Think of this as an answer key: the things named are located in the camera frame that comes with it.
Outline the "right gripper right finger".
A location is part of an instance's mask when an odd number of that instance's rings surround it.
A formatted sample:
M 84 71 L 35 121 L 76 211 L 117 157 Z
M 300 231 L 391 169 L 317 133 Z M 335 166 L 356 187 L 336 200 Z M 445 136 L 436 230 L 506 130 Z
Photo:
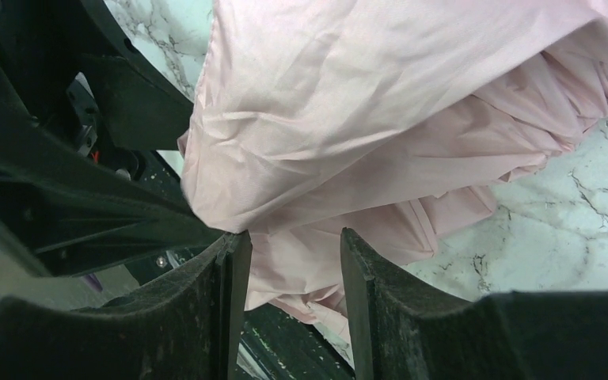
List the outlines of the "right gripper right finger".
M 340 237 L 358 379 L 608 379 L 608 291 L 468 302 Z

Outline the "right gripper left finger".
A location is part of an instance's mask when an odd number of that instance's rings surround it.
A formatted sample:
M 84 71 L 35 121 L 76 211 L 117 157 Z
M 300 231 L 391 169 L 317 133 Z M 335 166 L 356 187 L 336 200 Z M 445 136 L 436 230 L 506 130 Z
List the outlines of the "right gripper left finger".
M 251 254 L 225 234 L 99 308 L 0 295 L 0 379 L 232 379 Z

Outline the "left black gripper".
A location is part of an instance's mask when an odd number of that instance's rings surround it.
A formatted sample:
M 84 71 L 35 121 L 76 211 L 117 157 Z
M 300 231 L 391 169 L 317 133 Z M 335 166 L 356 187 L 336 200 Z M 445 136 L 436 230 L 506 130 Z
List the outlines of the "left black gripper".
M 159 151 L 192 103 L 103 1 L 0 1 L 0 246 L 35 276 L 82 276 L 220 232 Z

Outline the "pink folding umbrella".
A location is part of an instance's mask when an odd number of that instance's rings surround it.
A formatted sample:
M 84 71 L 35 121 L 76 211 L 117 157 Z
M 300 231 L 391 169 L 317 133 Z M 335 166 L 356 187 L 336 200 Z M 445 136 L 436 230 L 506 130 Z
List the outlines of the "pink folding umbrella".
M 608 116 L 608 1 L 216 1 L 181 185 L 245 308 L 348 338 L 340 234 L 399 265 Z

